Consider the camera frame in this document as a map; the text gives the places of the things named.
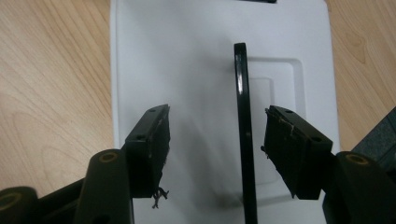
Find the white surface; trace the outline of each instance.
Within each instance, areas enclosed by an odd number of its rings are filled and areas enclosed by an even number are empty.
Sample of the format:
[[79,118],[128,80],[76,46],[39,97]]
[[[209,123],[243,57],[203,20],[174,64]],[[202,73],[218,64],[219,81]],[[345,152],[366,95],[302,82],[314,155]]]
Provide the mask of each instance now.
[[321,202],[292,201],[260,151],[264,108],[294,110],[339,151],[332,43],[323,0],[113,0],[116,147],[144,112],[169,104],[161,186],[134,200],[135,223],[244,223],[233,44],[247,44],[260,223],[324,223]]

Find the wooden table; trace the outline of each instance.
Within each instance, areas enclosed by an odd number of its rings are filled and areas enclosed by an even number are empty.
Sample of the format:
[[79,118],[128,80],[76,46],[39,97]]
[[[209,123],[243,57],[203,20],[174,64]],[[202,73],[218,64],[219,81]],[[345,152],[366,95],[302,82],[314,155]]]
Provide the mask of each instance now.
[[[341,145],[350,150],[396,106],[396,1],[328,4]],[[0,189],[26,185],[43,196],[112,148],[109,6],[0,1]]]

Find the black object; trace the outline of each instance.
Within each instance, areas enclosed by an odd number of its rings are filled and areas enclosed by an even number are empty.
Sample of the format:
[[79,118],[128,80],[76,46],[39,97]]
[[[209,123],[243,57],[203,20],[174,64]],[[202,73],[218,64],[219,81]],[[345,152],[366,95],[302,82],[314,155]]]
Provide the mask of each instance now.
[[90,160],[74,223],[129,223],[131,217],[124,152],[101,151]]
[[271,105],[266,113],[265,153],[293,197],[317,200],[332,141],[291,110]]
[[355,152],[334,156],[332,141],[293,111],[271,105],[262,148],[292,195],[326,192],[328,224],[396,223],[396,186],[375,161]]
[[157,192],[169,152],[169,106],[148,110],[125,140],[133,198],[150,198]]
[[164,192],[159,183],[169,151],[168,113],[168,105],[148,110],[121,150],[97,153],[84,179],[39,200],[27,187],[0,191],[0,223],[134,223],[132,198],[154,195],[157,203],[167,196],[158,192]]
[[239,141],[241,147],[245,222],[247,224],[254,224],[258,222],[258,219],[246,44],[235,44],[233,46],[233,51],[235,61],[236,98],[238,102]]
[[396,107],[352,151],[376,161],[396,183]]
[[16,187],[0,192],[0,223],[39,223],[38,199],[34,189]]

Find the wooden surface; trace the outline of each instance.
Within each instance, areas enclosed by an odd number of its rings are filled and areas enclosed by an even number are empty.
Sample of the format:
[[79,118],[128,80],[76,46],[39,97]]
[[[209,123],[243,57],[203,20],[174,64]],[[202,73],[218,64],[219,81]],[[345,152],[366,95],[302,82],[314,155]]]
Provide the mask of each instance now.
[[[328,0],[342,149],[396,106],[396,1]],[[0,1],[0,189],[40,196],[112,147],[109,0]]]

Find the wood grain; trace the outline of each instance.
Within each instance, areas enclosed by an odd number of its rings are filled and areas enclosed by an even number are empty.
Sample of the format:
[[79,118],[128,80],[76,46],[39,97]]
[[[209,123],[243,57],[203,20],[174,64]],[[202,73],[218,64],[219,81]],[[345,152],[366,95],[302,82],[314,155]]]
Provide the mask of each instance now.
[[[0,189],[40,196],[112,147],[110,0],[0,1]],[[342,149],[396,106],[396,2],[328,0]]]
[[396,1],[328,6],[341,146],[350,150],[396,106]]
[[0,189],[40,196],[112,147],[109,1],[0,1]]

